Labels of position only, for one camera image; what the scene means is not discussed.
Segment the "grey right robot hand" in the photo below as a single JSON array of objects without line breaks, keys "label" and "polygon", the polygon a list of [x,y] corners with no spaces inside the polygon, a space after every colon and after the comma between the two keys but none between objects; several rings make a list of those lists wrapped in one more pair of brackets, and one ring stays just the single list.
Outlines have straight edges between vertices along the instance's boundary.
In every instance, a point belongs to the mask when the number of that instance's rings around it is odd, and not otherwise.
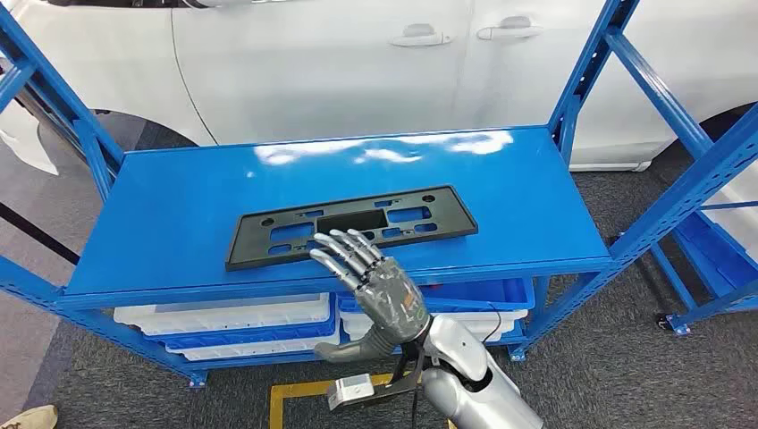
[{"label": "grey right robot hand", "polygon": [[328,250],[311,249],[310,257],[343,283],[373,322],[356,341],[316,344],[320,358],[330,363],[385,358],[395,347],[422,335],[432,316],[420,289],[394,258],[354,229],[318,232],[314,240]]}]

